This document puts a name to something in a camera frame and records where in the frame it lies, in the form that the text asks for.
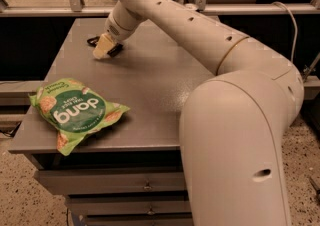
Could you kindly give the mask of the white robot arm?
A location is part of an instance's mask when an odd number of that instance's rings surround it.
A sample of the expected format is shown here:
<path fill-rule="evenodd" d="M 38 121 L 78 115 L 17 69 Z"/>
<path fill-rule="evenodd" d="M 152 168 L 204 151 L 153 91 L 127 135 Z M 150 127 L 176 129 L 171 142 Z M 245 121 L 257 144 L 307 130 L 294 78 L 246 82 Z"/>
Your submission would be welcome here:
<path fill-rule="evenodd" d="M 194 226 L 292 226 L 282 138 L 304 99 L 295 65 L 274 50 L 172 0 L 118 0 L 110 47 L 151 20 L 213 78 L 181 112 L 179 139 Z"/>

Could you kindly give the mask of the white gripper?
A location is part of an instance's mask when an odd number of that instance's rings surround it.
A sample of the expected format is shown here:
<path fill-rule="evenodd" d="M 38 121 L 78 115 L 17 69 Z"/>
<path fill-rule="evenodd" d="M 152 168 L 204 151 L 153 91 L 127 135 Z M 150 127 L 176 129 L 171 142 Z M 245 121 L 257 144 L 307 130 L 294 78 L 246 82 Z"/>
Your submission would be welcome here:
<path fill-rule="evenodd" d="M 115 40 L 117 42 L 122 42 L 133 34 L 132 30 L 122 28 L 112 17 L 106 19 L 105 31 L 107 33 L 104 33 L 99 37 L 97 45 L 93 50 L 93 56 L 96 59 L 103 59 L 110 56 L 117 45 Z"/>

